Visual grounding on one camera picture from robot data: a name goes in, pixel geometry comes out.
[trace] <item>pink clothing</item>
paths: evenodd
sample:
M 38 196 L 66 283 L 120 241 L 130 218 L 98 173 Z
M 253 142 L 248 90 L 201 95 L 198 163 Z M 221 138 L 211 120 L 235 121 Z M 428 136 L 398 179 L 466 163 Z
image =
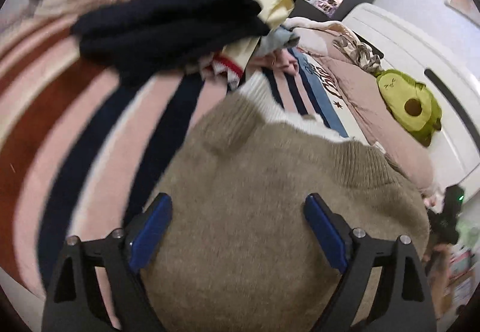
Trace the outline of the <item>pink clothing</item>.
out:
M 285 72 L 295 76 L 299 72 L 299 65 L 294 56 L 287 49 L 275 50 L 263 57 L 253 57 L 249 66 L 267 67 L 274 72 Z

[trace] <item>metal screw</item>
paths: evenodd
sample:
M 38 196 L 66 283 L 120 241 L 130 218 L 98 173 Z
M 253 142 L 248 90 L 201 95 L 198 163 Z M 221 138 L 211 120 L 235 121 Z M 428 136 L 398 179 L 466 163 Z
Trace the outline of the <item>metal screw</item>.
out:
M 115 230 L 112 232 L 112 237 L 113 237 L 113 238 L 122 238 L 124 234 L 125 234 L 125 232 L 123 231 L 123 229 L 122 229 L 122 228 L 118 228 L 118 229 L 115 229 Z
M 79 241 L 80 241 L 80 238 L 78 236 L 67 237 L 67 245 L 69 246 L 74 246 Z
M 402 243 L 404 243 L 405 245 L 408 245 L 412 242 L 412 239 L 409 238 L 409 236 L 407 236 L 406 234 L 403 234 L 403 235 L 400 236 L 400 241 Z
M 353 230 L 353 235 L 356 237 L 356 238 L 363 238 L 365 237 L 366 233 L 365 231 L 362 229 L 362 228 L 355 228 Z

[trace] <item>beige knit sweater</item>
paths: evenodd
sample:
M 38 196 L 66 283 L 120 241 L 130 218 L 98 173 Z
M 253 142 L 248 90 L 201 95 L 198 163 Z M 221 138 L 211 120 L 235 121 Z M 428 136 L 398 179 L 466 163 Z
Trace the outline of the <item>beige knit sweater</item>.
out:
M 410 235 L 420 255 L 429 233 L 419 193 L 379 151 L 285 114 L 261 74 L 197 124 L 159 191 L 173 219 L 142 279 L 170 332 L 309 331 L 340 278 L 303 217 L 309 193 L 373 237 Z

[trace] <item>blue gripper pad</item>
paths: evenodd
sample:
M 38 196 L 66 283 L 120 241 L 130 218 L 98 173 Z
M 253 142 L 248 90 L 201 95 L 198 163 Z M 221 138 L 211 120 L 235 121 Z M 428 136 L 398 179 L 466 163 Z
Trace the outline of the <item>blue gripper pad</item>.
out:
M 126 253 L 134 274 L 150 262 L 171 220 L 172 200 L 164 193 L 160 193 L 145 212 L 132 220 L 127 228 Z
M 347 250 L 344 240 L 328 218 L 332 212 L 325 213 L 314 195 L 308 195 L 303 205 L 303 213 L 308 224 L 315 233 L 330 266 L 343 274 L 347 268 Z

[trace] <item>white wall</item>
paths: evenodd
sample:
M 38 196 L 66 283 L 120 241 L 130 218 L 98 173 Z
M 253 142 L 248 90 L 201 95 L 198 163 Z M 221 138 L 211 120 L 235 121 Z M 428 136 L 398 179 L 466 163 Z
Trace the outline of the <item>white wall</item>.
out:
M 374 4 L 449 47 L 480 78 L 480 27 L 447 7 L 445 0 L 375 0 Z

